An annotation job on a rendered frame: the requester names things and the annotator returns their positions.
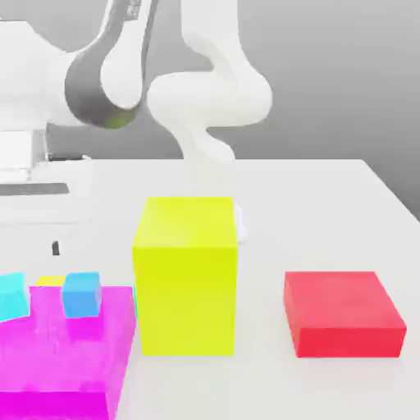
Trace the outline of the large yellow box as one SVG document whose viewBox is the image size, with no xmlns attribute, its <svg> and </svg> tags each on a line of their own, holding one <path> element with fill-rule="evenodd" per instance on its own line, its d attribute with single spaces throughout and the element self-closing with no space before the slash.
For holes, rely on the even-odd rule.
<svg viewBox="0 0 420 420">
<path fill-rule="evenodd" d="M 238 243 L 232 198 L 147 198 L 132 255 L 144 355 L 235 352 Z"/>
</svg>

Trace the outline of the large red box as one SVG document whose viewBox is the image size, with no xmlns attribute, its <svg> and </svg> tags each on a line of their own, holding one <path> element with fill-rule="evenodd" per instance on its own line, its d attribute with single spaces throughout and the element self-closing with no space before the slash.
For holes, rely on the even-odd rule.
<svg viewBox="0 0 420 420">
<path fill-rule="evenodd" d="M 286 272 L 299 358 L 398 358 L 407 326 L 375 272 Z"/>
</svg>

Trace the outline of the large magenta box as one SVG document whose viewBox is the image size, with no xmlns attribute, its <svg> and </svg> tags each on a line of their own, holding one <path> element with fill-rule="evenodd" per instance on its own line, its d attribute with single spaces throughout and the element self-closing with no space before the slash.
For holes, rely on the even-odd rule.
<svg viewBox="0 0 420 420">
<path fill-rule="evenodd" d="M 135 306 L 104 286 L 97 317 L 68 318 L 58 287 L 33 286 L 29 317 L 0 323 L 0 420 L 115 420 Z"/>
</svg>

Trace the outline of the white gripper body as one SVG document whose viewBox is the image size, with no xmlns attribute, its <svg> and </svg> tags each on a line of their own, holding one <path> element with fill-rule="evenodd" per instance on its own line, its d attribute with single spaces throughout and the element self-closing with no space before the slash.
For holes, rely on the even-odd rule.
<svg viewBox="0 0 420 420">
<path fill-rule="evenodd" d="M 92 212 L 94 161 L 53 160 L 0 171 L 0 225 L 74 224 Z"/>
</svg>

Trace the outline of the small cyan cube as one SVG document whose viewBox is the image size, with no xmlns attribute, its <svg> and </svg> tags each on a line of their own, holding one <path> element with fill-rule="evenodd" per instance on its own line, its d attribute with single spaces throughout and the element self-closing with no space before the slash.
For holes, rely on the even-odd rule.
<svg viewBox="0 0 420 420">
<path fill-rule="evenodd" d="M 0 322 L 30 315 L 30 290 L 24 272 L 0 276 Z"/>
</svg>

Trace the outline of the small blue cube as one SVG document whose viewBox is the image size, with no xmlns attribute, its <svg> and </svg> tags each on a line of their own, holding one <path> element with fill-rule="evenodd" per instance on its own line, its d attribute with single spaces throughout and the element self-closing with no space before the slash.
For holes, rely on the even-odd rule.
<svg viewBox="0 0 420 420">
<path fill-rule="evenodd" d="M 62 286 L 62 305 L 67 318 L 97 317 L 102 303 L 98 272 L 69 273 Z"/>
</svg>

